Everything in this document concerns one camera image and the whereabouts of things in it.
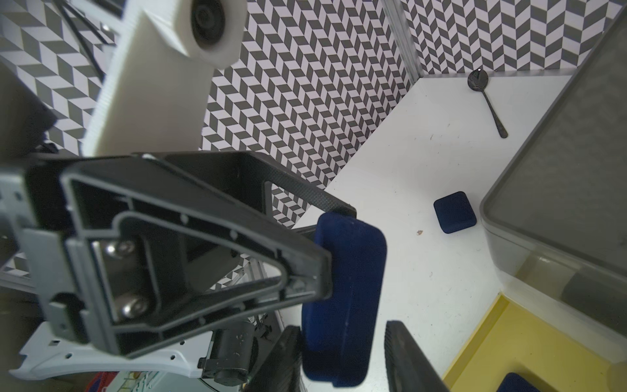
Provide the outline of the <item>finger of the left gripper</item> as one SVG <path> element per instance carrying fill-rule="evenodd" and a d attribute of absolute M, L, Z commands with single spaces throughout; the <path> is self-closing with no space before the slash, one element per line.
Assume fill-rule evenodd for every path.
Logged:
<path fill-rule="evenodd" d="M 357 210 L 279 164 L 254 152 L 167 152 L 144 154 L 168 180 L 183 189 L 137 201 L 137 218 L 186 230 L 251 230 L 273 225 L 273 190 L 280 189 L 323 212 L 356 217 Z"/>
<path fill-rule="evenodd" d="M 280 225 L 186 230 L 137 218 L 137 201 L 182 185 L 142 157 L 64 172 L 98 267 L 98 349 L 134 358 L 239 319 L 331 295 L 331 254 Z"/>

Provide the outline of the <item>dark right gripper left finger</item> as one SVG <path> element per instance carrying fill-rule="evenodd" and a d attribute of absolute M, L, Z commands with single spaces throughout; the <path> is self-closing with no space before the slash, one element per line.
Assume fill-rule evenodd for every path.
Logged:
<path fill-rule="evenodd" d="M 244 387 L 253 392 L 302 392 L 303 341 L 300 327 L 287 326 L 255 376 Z"/>

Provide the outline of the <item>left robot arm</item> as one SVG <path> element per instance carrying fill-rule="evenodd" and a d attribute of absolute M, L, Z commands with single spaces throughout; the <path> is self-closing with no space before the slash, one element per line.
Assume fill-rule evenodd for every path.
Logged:
<path fill-rule="evenodd" d="M 32 155 L 1 166 L 1 230 L 28 262 L 44 323 L 15 375 L 173 372 L 244 382 L 251 317 L 324 300 L 331 253 L 272 212 L 278 188 L 348 203 L 254 152 Z"/>

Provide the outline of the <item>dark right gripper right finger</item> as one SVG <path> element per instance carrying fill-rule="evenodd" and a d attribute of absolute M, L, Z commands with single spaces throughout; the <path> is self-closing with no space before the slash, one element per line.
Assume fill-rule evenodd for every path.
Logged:
<path fill-rule="evenodd" d="M 384 348 L 389 391 L 448 392 L 404 323 L 386 323 Z"/>

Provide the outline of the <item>navy brooch box three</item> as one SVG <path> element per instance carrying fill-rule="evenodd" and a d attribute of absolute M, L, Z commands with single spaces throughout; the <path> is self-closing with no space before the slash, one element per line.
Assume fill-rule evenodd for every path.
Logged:
<path fill-rule="evenodd" d="M 531 382 L 517 373 L 506 374 L 496 392 L 540 392 Z"/>

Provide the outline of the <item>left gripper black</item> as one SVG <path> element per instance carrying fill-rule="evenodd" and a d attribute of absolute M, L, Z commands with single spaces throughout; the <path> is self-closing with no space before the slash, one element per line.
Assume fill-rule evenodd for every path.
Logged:
<path fill-rule="evenodd" d="M 1 213 L 26 255 L 35 292 L 54 333 L 98 341 L 98 267 L 73 214 L 64 172 L 80 158 L 29 155 L 1 166 Z"/>

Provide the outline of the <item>navy brooch box one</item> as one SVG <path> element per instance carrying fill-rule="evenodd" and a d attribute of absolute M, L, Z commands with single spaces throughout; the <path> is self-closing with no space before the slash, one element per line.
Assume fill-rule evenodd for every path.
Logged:
<path fill-rule="evenodd" d="M 360 385 L 372 352 L 387 243 L 365 222 L 326 212 L 315 243 L 331 253 L 331 297 L 303 305 L 303 370 L 315 382 L 336 388 Z"/>

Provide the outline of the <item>navy brooch box two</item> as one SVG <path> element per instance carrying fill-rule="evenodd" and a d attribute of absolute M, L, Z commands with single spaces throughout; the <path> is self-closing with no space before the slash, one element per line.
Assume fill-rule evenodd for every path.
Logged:
<path fill-rule="evenodd" d="M 453 234 L 477 224 L 478 220 L 463 191 L 457 191 L 434 201 L 434 210 L 441 230 Z"/>

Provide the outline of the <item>yellow bottom drawer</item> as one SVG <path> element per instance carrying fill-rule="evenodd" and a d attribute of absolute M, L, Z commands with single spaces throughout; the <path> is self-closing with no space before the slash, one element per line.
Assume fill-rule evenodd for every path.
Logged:
<path fill-rule="evenodd" d="M 540 391 L 624 391 L 626 362 L 608 360 L 499 295 L 443 376 L 451 391 L 496 391 L 514 372 Z"/>

